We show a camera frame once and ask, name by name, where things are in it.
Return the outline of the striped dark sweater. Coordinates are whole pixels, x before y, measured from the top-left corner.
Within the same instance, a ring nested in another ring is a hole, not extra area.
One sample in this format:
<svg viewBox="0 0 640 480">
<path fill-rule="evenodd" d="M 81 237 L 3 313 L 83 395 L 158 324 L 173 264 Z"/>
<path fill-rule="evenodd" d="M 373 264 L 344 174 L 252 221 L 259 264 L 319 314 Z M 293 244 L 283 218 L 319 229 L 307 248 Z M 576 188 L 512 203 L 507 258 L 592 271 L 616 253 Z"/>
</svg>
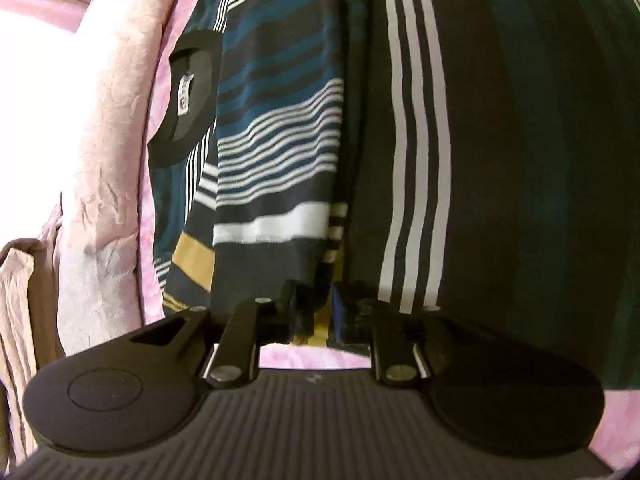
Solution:
<svg viewBox="0 0 640 480">
<path fill-rule="evenodd" d="M 149 143 L 164 315 L 287 281 L 639 385 L 639 0 L 196 0 Z"/>
</svg>

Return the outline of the pink floral blanket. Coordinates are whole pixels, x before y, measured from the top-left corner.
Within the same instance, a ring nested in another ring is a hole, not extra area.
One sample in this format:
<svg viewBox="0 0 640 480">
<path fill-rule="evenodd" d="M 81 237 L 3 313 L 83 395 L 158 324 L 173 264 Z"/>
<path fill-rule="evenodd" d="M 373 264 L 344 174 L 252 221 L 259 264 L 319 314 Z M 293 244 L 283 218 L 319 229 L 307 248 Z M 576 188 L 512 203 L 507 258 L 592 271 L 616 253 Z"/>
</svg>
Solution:
<svg viewBox="0 0 640 480">
<path fill-rule="evenodd" d="M 639 0 L 198 0 L 149 146 L 173 479 L 566 479 L 639 385 Z"/>
</svg>

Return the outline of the pale pink quilt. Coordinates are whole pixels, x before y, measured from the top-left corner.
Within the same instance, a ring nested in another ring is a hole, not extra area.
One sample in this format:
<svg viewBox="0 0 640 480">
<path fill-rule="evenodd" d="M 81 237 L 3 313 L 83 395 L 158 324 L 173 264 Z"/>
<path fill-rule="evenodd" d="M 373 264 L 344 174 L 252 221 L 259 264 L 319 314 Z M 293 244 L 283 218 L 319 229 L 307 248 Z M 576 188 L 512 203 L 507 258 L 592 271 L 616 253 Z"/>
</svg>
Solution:
<svg viewBox="0 0 640 480">
<path fill-rule="evenodd" d="M 55 121 L 62 194 L 41 235 L 1 252 L 1 469 L 37 449 L 23 396 L 41 367 L 149 322 L 148 111 L 175 0 L 92 0 Z"/>
</svg>

